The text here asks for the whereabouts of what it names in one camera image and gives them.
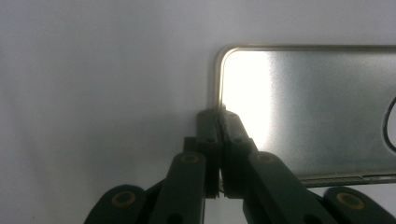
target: white background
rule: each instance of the white background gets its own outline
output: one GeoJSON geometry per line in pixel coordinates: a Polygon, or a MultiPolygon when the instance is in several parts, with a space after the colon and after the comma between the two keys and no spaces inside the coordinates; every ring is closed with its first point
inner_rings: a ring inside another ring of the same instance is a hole
{"type": "MultiPolygon", "coordinates": [[[[82,223],[108,189],[164,178],[212,107],[223,47],[396,44],[395,11],[393,0],[2,0],[1,222],[82,223]]],[[[394,186],[371,192],[396,213],[394,186]]],[[[244,223],[240,211],[208,202],[206,223],[244,223]]]]}

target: clamp jaw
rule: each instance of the clamp jaw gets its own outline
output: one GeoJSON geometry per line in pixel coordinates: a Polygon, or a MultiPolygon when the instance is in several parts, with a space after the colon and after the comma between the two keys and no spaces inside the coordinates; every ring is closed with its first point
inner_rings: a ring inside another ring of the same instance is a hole
{"type": "Polygon", "coordinates": [[[85,224],[202,224],[205,199],[244,200],[249,224],[396,223],[366,195],[345,187],[311,193],[276,155],[259,151],[233,112],[200,112],[166,178],[150,189],[105,193],[85,224]]]}

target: metallic surface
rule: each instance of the metallic surface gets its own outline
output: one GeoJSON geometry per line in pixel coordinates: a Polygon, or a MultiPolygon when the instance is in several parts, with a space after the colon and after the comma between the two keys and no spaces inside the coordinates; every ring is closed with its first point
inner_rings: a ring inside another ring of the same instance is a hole
{"type": "Polygon", "coordinates": [[[395,181],[396,153],[384,135],[395,47],[231,48],[220,53],[217,75],[216,109],[237,113],[259,150],[300,179],[395,181]]]}

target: white backdrop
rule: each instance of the white backdrop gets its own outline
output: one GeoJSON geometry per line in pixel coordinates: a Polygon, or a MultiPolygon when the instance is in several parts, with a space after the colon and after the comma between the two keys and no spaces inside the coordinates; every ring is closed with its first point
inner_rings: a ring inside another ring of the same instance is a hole
{"type": "MultiPolygon", "coordinates": [[[[108,189],[164,178],[213,104],[224,46],[396,44],[395,11],[393,0],[2,0],[1,222],[82,223],[108,189]]],[[[206,223],[246,223],[240,211],[208,202],[206,223]]]]}

